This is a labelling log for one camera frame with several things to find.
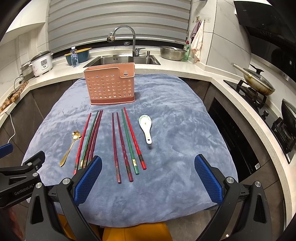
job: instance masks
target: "power cord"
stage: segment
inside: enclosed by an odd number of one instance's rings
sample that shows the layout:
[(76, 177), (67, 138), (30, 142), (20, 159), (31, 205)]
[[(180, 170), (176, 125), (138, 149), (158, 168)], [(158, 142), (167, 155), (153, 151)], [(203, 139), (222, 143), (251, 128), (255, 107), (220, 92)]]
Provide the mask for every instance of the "power cord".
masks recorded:
[(8, 111), (4, 111), (4, 113), (2, 113), (2, 114), (0, 115), (0, 117), (3, 116), (4, 114), (7, 114), (7, 115), (10, 116), (10, 121), (11, 121), (12, 128), (13, 128), (13, 131), (14, 131), (13, 136), (10, 137), (9, 140), (8, 140), (8, 142), (7, 142), (7, 144), (8, 144), (8, 143), (10, 142), (10, 140), (15, 136), (15, 126), (13, 125), (13, 122), (12, 122), (12, 118), (11, 118), (11, 114), (10, 114), (10, 112), (8, 112)]
[(19, 76), (15, 79), (15, 81), (18, 79), (18, 78), (25, 78), (24, 76)]

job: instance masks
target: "kitchen sink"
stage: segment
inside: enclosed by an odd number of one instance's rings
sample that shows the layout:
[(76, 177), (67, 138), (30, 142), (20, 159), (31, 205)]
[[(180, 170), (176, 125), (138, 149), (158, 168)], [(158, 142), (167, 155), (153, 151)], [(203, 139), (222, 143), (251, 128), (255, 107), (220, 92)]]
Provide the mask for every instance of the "kitchen sink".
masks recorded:
[(130, 54), (115, 54), (96, 57), (93, 61), (89, 62), (84, 68), (103, 65), (103, 64), (119, 64), (119, 63), (132, 63), (135, 64), (156, 64), (160, 65), (157, 59), (153, 55), (139, 55), (138, 57), (133, 57)]

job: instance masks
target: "blue blanket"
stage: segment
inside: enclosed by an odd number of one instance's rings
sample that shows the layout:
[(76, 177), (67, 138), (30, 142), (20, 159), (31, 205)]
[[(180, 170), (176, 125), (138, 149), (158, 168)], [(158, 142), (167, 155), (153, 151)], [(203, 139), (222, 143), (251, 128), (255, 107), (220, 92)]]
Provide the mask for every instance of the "blue blanket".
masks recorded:
[[(23, 162), (42, 150), (45, 163), (38, 170), (45, 185), (60, 183), (72, 177), (79, 147), (76, 141), (63, 167), (59, 163), (72, 141), (72, 132), (83, 132), (88, 114), (103, 109), (94, 154), (102, 158), (103, 168), (85, 203), (79, 205), (85, 219), (93, 224), (127, 227), (140, 223), (165, 221), (189, 215), (210, 206), (209, 195), (194, 169), (194, 158), (203, 154), (225, 176), (237, 180), (237, 172), (226, 144), (202, 100), (176, 76), (143, 74), (135, 76), (136, 101), (109, 106), (90, 105), (85, 79), (76, 81), (46, 116)], [(130, 159), (121, 108), (126, 107), (147, 170), (141, 168), (132, 143), (139, 175)], [(134, 181), (129, 182), (115, 120), (117, 154), (122, 183), (116, 181), (112, 112), (120, 114), (123, 138)], [(152, 144), (148, 145), (139, 126), (139, 117), (152, 119)], [(62, 213), (58, 204), (57, 211)]]

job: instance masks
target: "white ceramic spoon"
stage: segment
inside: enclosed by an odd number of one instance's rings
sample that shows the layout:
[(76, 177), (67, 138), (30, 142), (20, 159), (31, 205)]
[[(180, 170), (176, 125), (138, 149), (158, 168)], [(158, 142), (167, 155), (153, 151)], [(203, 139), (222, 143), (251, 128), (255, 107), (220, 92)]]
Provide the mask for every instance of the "white ceramic spoon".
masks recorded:
[(152, 121), (151, 121), (150, 116), (148, 116), (148, 115), (140, 116), (139, 124), (140, 124), (142, 130), (144, 131), (147, 144), (151, 144), (152, 140), (151, 140), (151, 135), (150, 135), (150, 128), (151, 128)]

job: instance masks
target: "cutting board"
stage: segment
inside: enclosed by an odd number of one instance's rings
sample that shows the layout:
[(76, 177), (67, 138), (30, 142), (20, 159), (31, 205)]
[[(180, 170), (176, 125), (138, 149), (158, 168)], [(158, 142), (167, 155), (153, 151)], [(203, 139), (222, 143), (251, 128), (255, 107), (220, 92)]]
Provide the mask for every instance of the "cutting board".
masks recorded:
[(20, 94), (22, 93), (22, 91), (24, 90), (24, 88), (27, 86), (28, 83), (29, 83), (29, 81), (26, 81), (26, 82), (22, 83), (20, 85), (19, 89), (17, 90), (17, 92), (15, 92), (11, 98), (9, 98), (9, 97), (6, 98), (6, 100), (4, 101), (4, 103), (0, 107), (0, 113), (3, 110), (5, 110), (5, 108), (7, 106), (12, 104), (13, 102), (15, 102), (19, 98)]

